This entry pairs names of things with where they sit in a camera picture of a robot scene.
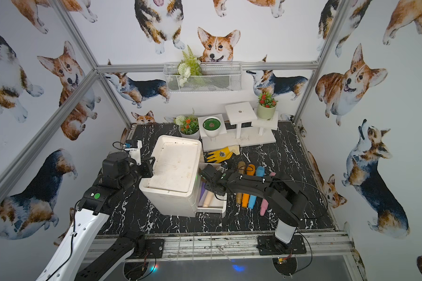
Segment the pink handle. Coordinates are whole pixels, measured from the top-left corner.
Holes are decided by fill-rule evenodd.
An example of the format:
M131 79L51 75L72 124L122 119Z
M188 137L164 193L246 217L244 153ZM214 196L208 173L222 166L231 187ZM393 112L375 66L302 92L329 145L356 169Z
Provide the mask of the pink handle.
M271 172L269 176L275 176L275 175L276 175L275 172ZM263 199L263 201L261 202L260 216L264 216L268 206L269 206L269 203L267 202L267 200Z

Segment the white pot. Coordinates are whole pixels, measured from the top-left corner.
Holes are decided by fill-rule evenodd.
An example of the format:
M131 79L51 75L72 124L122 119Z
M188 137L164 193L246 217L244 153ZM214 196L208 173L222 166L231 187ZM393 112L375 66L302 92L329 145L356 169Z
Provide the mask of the white pot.
M200 130L198 130L197 132L195 132L193 134L184 134L180 131L180 128L178 128L178 131L180 132L182 138L191 138L191 139L199 139L200 138Z
M208 119L217 119L217 120L219 120L219 122L220 122L220 126L219 126L217 129L212 130L212 131L205 129L205 127L203 126L203 124L204 124L204 123L205 123ZM217 137L217 136L219 135L219 133L220 133L220 128L222 127L222 120L220 120L219 118L214 117L214 116L209 116L209 117L207 117L205 120L203 120L203 122L202 122L202 127L203 127L203 130L205 131L205 133L207 134L207 136L208 136L208 137L210 137L210 138L215 138L215 137Z

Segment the black mounting plate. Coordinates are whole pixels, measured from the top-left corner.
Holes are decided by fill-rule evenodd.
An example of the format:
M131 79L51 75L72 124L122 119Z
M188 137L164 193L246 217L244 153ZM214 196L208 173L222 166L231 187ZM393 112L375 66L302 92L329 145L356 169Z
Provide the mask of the black mounting plate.
M260 252L260 256L289 255L291 253L291 249L293 254L306 254L306 247L302 235L294 235L289 244L283 244L285 248L284 251L278 251L275 249L271 243L272 239L275 239L274 235L258 236L258 250Z

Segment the potted plant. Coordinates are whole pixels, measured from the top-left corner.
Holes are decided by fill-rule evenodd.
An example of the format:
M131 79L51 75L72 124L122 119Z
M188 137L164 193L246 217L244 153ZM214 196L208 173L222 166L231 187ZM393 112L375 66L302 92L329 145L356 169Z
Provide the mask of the potted plant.
M272 98L272 94L264 92L258 97L258 109L256 114L261 119L269 120L274 117L276 107L277 101Z
M180 115L175 118L175 124L179 126L178 130L180 131L182 138L200 138L200 132L198 130L198 119L197 116L194 115L193 111L189 116Z

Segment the white plant stand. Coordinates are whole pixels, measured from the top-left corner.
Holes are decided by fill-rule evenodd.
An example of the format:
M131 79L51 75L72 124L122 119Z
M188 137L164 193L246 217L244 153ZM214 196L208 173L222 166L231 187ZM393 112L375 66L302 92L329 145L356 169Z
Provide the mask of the white plant stand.
M262 136L264 132L271 130L278 130L278 111L275 111L274 116L269 120L264 120L258 118L258 120L252 121L253 127L259 127L259 135Z
M221 133L213 139L207 137L206 134L205 137L202 136L202 145L204 152L214 151L236 144L241 147L247 147L251 145L276 142L275 136L270 129L260 135L260 129L258 129L257 127L242 128L243 123L258 121L258 117L254 113L253 108L249 102L239 104L228 104L225 106L225 110L227 111L230 124L236 125L236 129L228 129L226 130L226 133Z

